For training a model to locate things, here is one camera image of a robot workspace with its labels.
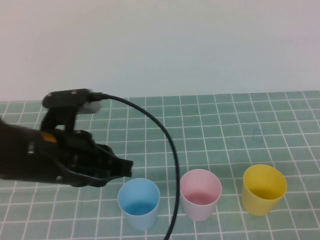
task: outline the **cup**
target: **cup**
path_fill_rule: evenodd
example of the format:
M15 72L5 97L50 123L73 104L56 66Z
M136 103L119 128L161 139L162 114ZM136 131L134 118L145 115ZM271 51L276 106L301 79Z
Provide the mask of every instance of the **cup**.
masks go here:
M146 178L127 181L119 190L118 204L125 219L135 230L148 230L158 215L160 191L158 186Z
M212 172L194 169L182 176L180 193L186 215L194 221L204 221L215 211L222 186Z
M257 164L243 175L242 205L255 216L267 215L287 191L283 174L272 166Z

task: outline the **green grid mat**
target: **green grid mat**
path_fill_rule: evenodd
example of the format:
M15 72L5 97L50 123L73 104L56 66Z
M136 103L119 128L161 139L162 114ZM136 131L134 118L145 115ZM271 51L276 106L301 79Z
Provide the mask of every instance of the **green grid mat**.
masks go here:
M172 240L320 239L320 92L274 92L129 98L169 130L181 174L215 173L222 183L216 212L193 222L179 208ZM36 128L45 115L40 102L0 103L11 124ZM90 131L121 158L134 161L133 177L154 181L161 193L159 216L146 232L123 219L117 194L128 178L105 187L0 181L1 240L162 240L175 200L175 168L164 135L138 111L103 102L94 115L80 115L77 129ZM267 164L286 177L288 191L264 217L241 205L242 176Z

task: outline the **white backdrop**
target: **white backdrop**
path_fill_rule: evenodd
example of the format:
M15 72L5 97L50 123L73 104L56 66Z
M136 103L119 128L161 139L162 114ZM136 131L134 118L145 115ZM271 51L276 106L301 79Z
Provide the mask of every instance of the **white backdrop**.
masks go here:
M1 0L0 101L320 88L319 0Z

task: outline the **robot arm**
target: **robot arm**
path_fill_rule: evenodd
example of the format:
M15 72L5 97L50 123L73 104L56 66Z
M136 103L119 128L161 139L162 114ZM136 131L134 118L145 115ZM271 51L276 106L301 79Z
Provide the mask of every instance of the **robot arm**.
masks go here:
M43 105L48 112L41 130L0 120L0 178L102 187L110 180L131 177L132 161L118 158L107 145L95 143L89 132L74 130L76 114L84 107L88 112L89 93L78 89L47 95ZM56 129L58 125L64 130Z

